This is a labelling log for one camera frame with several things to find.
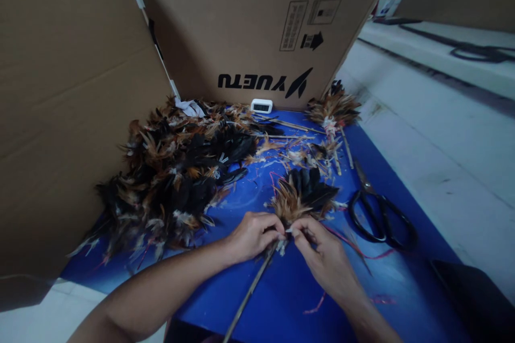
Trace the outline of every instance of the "wooden stick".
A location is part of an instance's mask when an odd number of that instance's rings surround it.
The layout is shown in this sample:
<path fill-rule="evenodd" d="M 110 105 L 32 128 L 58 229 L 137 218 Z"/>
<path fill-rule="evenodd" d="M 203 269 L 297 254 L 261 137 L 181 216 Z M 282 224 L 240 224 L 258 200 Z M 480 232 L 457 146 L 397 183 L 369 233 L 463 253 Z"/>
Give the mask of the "wooden stick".
<path fill-rule="evenodd" d="M 252 134 L 254 137 L 264 137 L 263 134 Z M 315 137 L 307 137 L 307 136 L 268 136 L 268 138 L 284 138 L 284 139 L 315 139 Z"/>
<path fill-rule="evenodd" d="M 258 113 L 254 113 L 254 115 L 257 115 L 259 118 L 262 118 L 262 119 L 268 119 L 268 117 L 263 116 L 263 115 L 258 114 Z M 298 129 L 298 130 L 304 130 L 304 131 L 310 130 L 310 131 L 314 131 L 314 132 L 317 132 L 317 133 L 320 133 L 320 134 L 325 134 L 325 131 L 320 131 L 320 130 L 317 130 L 317 129 L 311 129 L 311 128 L 308 128 L 306 126 L 301 126 L 301 125 L 290 123 L 290 122 L 280 121 L 278 119 L 270 119 L 269 121 L 281 124 L 281 125 L 286 126 L 286 127 L 290 127 L 292 129 Z"/>
<path fill-rule="evenodd" d="M 334 155 L 334 163 L 336 164 L 338 175 L 342 175 L 342 168 L 340 167 L 340 161 L 338 160 L 338 152 Z"/>
<path fill-rule="evenodd" d="M 248 303 L 248 300 L 251 298 L 251 295 L 253 294 L 254 290 L 256 289 L 256 286 L 258 285 L 259 279 L 261 279 L 261 276 L 263 276 L 264 270 L 267 268 L 268 264 L 270 263 L 270 260 L 272 259 L 272 256 L 274 255 L 275 249 L 277 248 L 277 245 L 279 244 L 279 240 L 272 245 L 272 247 L 267 252 L 267 257 L 265 258 L 263 265 L 261 265 L 261 268 L 259 268 L 259 271 L 254 279 L 254 281 L 251 284 L 251 287 L 248 289 L 247 294 L 245 295 L 245 298 L 241 302 L 240 308 L 238 308 L 238 312 L 236 312 L 236 315 L 234 316 L 234 319 L 232 320 L 231 325 L 229 326 L 229 329 L 225 333 L 225 338 L 223 343 L 227 343 L 229 339 L 232 336 L 232 333 L 234 329 L 236 328 L 236 325 L 238 323 L 238 320 L 241 317 L 241 314 L 243 313 L 243 310 L 245 309 L 245 306 Z"/>
<path fill-rule="evenodd" d="M 340 132 L 342 133 L 343 141 L 345 142 L 345 149 L 347 150 L 347 157 L 349 157 L 350 168 L 354 169 L 354 162 L 352 161 L 352 154 L 350 153 L 349 143 L 347 142 L 347 137 L 343 132 L 343 127 L 340 127 Z"/>

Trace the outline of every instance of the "scissor blade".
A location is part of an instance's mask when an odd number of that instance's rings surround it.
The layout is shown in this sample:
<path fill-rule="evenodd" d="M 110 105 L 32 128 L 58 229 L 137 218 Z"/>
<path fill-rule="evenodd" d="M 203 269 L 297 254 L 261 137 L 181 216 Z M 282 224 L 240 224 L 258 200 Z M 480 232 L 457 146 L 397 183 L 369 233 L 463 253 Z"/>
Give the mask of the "scissor blade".
<path fill-rule="evenodd" d="M 374 191 L 374 188 L 370 184 L 368 178 L 366 178 L 365 172 L 363 169 L 361 169 L 361 165 L 359 164 L 358 160 L 354 161 L 354 165 L 356 166 L 356 171 L 358 172 L 359 180 L 361 181 L 361 187 L 363 190 L 365 190 L 369 194 L 376 194 Z"/>

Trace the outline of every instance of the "pile of feathers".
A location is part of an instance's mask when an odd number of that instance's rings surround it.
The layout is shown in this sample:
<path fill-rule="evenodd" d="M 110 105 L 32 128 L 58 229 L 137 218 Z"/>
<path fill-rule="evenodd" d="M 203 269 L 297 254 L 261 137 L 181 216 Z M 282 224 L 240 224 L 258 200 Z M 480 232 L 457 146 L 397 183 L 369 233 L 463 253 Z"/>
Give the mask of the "pile of feathers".
<path fill-rule="evenodd" d="M 245 105 L 196 102 L 202 117 L 186 115 L 169 97 L 145 126 L 130 122 L 121 146 L 128 171 L 97 185 L 104 213 L 69 256 L 86 246 L 91 250 L 104 235 L 104 263 L 123 249 L 136 256 L 155 245 L 160 260 L 165 249 L 191 248 L 196 232 L 214 225 L 207 209 L 247 174 L 244 164 L 270 147 L 268 135 L 284 134 L 269 120 L 257 121 Z M 265 135 L 259 149 L 256 135 Z"/>

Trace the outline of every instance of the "arrow symbol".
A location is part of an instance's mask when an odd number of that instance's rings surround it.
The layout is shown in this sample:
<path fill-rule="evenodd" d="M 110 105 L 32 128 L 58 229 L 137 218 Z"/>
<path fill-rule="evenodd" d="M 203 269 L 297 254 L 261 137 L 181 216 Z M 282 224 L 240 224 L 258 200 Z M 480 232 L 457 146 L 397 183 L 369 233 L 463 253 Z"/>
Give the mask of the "arrow symbol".
<path fill-rule="evenodd" d="M 305 34 L 304 38 L 302 39 L 302 43 L 300 44 L 300 47 L 301 48 L 311 48 L 313 51 L 315 51 L 315 48 L 317 48 L 322 43 L 323 43 L 323 37 L 322 37 L 322 31 L 320 31 L 316 35 Z"/>
<path fill-rule="evenodd" d="M 318 34 L 313 36 L 313 40 L 311 41 L 310 48 L 312 48 L 313 51 L 315 51 L 315 48 L 318 47 L 319 45 L 321 45 L 322 43 L 323 43 L 323 37 L 322 37 L 322 31 L 320 31 Z"/>

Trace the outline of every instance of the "digital clock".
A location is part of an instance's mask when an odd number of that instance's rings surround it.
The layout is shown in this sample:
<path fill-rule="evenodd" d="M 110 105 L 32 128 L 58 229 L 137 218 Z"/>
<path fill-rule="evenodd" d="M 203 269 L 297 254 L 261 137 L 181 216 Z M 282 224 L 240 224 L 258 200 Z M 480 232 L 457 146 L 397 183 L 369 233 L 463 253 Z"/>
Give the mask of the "digital clock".
<path fill-rule="evenodd" d="M 272 105 L 273 103 L 269 99 L 254 99 L 251 103 L 251 110 L 257 113 L 270 114 Z"/>

